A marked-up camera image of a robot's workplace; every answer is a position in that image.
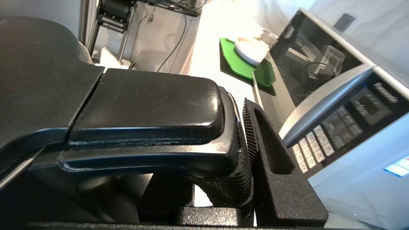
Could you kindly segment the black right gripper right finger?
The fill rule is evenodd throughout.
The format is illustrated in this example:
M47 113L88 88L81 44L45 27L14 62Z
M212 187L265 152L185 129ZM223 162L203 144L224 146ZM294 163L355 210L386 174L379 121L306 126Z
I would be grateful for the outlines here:
M246 99L243 126L260 227L324 227L328 211L264 110Z

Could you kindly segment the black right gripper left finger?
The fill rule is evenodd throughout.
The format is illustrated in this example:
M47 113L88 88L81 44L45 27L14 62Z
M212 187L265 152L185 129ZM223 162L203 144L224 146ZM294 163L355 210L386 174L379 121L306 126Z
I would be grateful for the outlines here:
M175 174L154 174L138 202L143 224L175 224L184 206L193 199L193 183Z

